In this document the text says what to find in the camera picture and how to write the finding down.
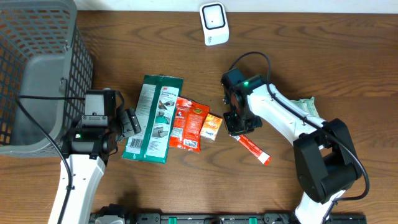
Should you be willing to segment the orange white small packet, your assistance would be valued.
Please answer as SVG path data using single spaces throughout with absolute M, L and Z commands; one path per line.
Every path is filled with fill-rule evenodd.
M 222 122 L 222 118 L 208 113 L 201 128 L 200 136 L 214 141 Z

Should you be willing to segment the red stick packet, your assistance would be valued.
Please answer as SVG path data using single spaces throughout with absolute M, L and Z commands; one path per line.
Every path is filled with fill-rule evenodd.
M 245 135 L 233 136 L 237 142 L 244 146 L 251 154 L 253 154 L 262 164 L 267 166 L 272 157 L 264 152 L 260 147 L 258 147 L 254 142 L 252 142 Z

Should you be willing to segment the red snack bag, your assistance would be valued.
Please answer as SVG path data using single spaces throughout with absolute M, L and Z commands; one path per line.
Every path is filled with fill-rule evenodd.
M 200 131 L 210 107 L 178 97 L 169 146 L 200 152 Z

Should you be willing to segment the green white packet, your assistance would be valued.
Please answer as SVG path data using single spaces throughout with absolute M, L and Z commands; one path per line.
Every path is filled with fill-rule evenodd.
M 165 164 L 183 79 L 145 75 L 136 106 L 141 132 L 129 137 L 123 159 Z

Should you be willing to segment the mint green snack packet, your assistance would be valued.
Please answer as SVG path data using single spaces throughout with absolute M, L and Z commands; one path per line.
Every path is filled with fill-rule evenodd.
M 318 111 L 315 107 L 315 98 L 306 98 L 306 99 L 299 99 L 299 100 L 291 100 L 291 102 L 298 106 L 300 109 L 304 110 L 305 112 L 309 113 L 312 116 L 320 117 Z

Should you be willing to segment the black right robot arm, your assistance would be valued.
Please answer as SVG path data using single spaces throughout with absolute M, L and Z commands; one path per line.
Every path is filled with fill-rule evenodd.
M 293 146 L 303 196 L 294 211 L 298 223 L 325 223 L 335 202 L 363 172 L 347 125 L 325 121 L 294 105 L 257 75 L 246 79 L 237 68 L 221 77 L 228 133 L 236 139 L 267 121 Z

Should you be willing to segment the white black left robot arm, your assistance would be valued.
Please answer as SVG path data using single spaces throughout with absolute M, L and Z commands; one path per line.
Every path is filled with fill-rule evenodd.
M 83 114 L 62 138 L 62 163 L 49 223 L 88 223 L 99 182 L 118 142 L 140 133 L 132 108 L 116 90 L 88 90 Z

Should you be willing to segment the white barcode scanner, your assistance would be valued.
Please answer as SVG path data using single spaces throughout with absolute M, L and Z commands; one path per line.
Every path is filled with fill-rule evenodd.
M 229 40 L 226 10 L 221 2 L 203 4 L 199 10 L 205 45 L 224 44 Z

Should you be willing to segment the grey plastic mesh basket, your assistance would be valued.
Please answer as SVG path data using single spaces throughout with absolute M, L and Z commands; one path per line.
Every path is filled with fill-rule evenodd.
M 1 154 L 56 157 L 21 106 L 59 143 L 84 110 L 94 65 L 73 1 L 1 1 Z

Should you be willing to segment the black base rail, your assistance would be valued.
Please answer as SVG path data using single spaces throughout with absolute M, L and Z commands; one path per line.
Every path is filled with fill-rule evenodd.
M 117 215 L 93 214 L 89 224 L 95 223 L 131 223 L 131 224 L 299 224 L 293 213 L 264 213 L 246 215 L 161 215 L 158 213 L 137 213 L 119 217 Z

